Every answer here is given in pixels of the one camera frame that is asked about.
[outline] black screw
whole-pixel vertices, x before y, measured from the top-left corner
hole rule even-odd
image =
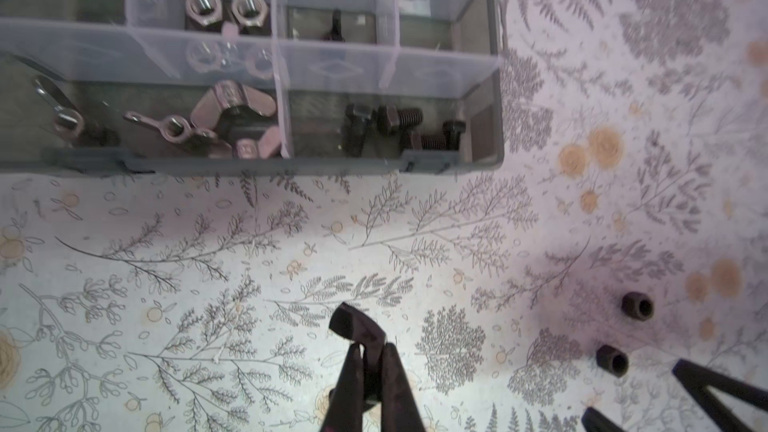
[[[424,113],[417,107],[397,109],[394,106],[380,106],[378,126],[384,136],[394,136],[398,130],[408,130],[424,121]]]
[[[446,150],[446,138],[442,136],[423,136],[416,130],[402,134],[400,152],[411,150]]]
[[[331,30],[322,39],[331,42],[345,42],[344,37],[341,35],[341,11],[339,9],[333,11]]]
[[[627,355],[609,345],[604,345],[598,349],[597,360],[598,367],[616,377],[624,376],[629,369],[629,358]]]
[[[346,137],[344,151],[350,157],[360,157],[366,144],[368,129],[373,120],[373,108],[351,103],[346,107]]]
[[[630,292],[621,299],[621,310],[633,319],[647,321],[654,316],[654,301],[642,292]]]
[[[462,144],[462,134],[467,131],[467,123],[463,120],[446,120],[442,123],[442,133],[446,136],[448,150],[458,150]]]

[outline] floral pattern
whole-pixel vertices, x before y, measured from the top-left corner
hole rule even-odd
[[[0,427],[318,430],[348,302],[431,432],[712,430],[678,358],[768,387],[766,1],[498,0],[494,172],[0,177]]]

